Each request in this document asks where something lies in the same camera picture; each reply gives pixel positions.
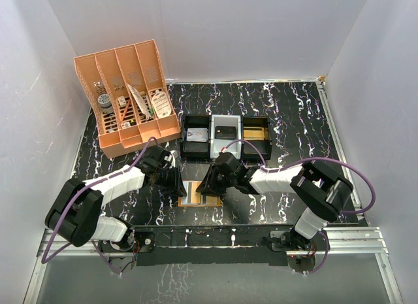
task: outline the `table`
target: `table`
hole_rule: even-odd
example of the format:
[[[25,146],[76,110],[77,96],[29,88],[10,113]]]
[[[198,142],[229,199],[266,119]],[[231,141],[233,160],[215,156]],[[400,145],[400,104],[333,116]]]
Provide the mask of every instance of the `table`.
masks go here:
[[[268,116],[274,132],[270,167],[301,158],[338,159],[325,111],[315,82],[256,82],[169,85],[172,104],[181,123],[186,114],[238,114]],[[94,114],[91,112],[74,168],[82,180],[96,178],[130,163],[137,153],[108,159],[100,150]],[[180,140],[163,144],[180,150]],[[180,162],[183,180],[202,180],[206,161]],[[119,216],[134,226],[223,226],[294,224],[305,204],[295,194],[245,195],[228,189],[221,207],[183,208],[177,199],[163,197],[157,186],[121,196],[106,206],[107,216]],[[350,201],[346,210],[353,210]],[[337,223],[356,224],[357,217],[341,217]]]

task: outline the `spool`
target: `spool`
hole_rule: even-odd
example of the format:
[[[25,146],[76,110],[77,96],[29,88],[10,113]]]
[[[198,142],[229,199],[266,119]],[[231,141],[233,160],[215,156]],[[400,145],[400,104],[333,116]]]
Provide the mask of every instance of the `spool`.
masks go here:
[[[100,95],[97,101],[99,102],[99,106],[101,107],[103,113],[114,113],[112,103],[110,102],[110,96],[107,93]]]

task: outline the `black marble tabletop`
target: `black marble tabletop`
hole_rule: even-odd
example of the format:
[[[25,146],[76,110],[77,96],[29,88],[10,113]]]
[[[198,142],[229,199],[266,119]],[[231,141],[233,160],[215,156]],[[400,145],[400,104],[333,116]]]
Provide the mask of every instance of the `black marble tabletop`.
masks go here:
[[[186,114],[235,114],[268,116],[274,132],[269,167],[301,158],[321,156],[338,159],[315,82],[176,84],[169,86],[172,104],[181,123]],[[164,143],[180,150],[180,140]],[[202,180],[209,164],[180,159],[183,180]],[[100,150],[95,117],[91,112],[74,168],[82,180],[96,178],[130,163],[138,152],[108,159]],[[215,208],[177,205],[163,197],[157,186],[121,196],[106,206],[107,216],[119,216],[136,226],[220,226],[227,224],[294,224],[305,209],[295,194],[245,195],[228,189],[222,206]],[[353,210],[349,202],[345,210]],[[338,223],[355,224],[356,216],[340,217]]]

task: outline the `white wall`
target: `white wall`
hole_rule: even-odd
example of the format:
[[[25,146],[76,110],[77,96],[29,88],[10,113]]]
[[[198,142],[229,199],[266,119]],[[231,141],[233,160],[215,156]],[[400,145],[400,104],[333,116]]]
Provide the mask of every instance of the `white wall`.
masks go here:
[[[47,0],[0,0],[0,302],[21,303],[88,102]]]
[[[156,39],[176,81],[329,72],[366,0],[49,0],[78,55]]]
[[[418,0],[368,0],[326,79],[347,160],[376,187],[367,217],[406,303],[418,303],[417,64]]]

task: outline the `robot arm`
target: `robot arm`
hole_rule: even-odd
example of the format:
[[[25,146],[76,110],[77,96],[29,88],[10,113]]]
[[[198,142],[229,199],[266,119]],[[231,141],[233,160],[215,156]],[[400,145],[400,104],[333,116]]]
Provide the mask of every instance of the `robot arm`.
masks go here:
[[[303,249],[328,222],[337,220],[353,191],[348,179],[320,161],[311,161],[285,171],[247,168],[230,152],[223,152],[210,166],[197,191],[223,195],[231,186],[245,194],[296,193],[308,207],[279,243]]]
[[[45,219],[48,228],[54,229],[69,201],[85,185],[107,178],[88,188],[71,206],[59,228],[58,234],[76,247],[90,240],[105,240],[120,248],[129,248],[133,242],[133,230],[124,220],[101,216],[102,208],[127,192],[158,184],[165,195],[184,196],[179,167],[172,154],[160,146],[149,147],[136,167],[124,166],[104,177],[81,181],[66,181]]]

